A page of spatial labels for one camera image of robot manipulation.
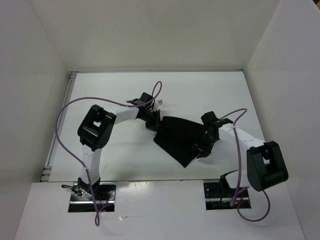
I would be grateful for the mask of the black skirt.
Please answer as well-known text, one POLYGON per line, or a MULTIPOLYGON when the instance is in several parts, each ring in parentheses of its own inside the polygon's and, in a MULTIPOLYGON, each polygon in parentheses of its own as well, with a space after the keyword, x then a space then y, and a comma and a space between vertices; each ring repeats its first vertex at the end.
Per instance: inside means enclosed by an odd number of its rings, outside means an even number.
POLYGON ((200 154, 195 143, 205 132, 203 124, 164 116, 153 141, 186 168, 200 154))

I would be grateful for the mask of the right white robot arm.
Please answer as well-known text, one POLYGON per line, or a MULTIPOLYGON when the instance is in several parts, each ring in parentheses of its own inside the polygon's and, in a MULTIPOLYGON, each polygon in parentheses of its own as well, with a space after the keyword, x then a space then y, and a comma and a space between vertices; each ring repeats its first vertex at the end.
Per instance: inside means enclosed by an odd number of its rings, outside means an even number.
POLYGON ((205 133, 196 142, 200 151, 197 158, 208 157, 214 144, 223 141, 235 147, 238 156, 238 169, 227 173, 225 181, 219 184, 220 193, 229 197, 241 188, 253 188, 261 192, 288 180, 288 170, 280 149, 275 141, 265 142, 215 113, 205 113, 201 120, 205 133))

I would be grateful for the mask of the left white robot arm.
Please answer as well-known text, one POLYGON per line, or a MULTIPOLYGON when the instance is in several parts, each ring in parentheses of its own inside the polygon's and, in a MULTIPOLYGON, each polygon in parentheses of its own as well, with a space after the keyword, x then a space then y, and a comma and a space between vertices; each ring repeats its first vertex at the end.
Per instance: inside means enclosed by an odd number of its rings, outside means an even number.
POLYGON ((100 159, 102 148, 111 138, 116 124, 140 119, 145 121, 148 130, 156 131, 160 125, 161 101, 152 100, 152 96, 143 93, 140 98, 130 100, 123 106, 108 108, 94 104, 80 124, 77 135, 82 144, 82 162, 84 168, 77 180, 77 186, 83 196, 94 200, 100 193, 100 159))

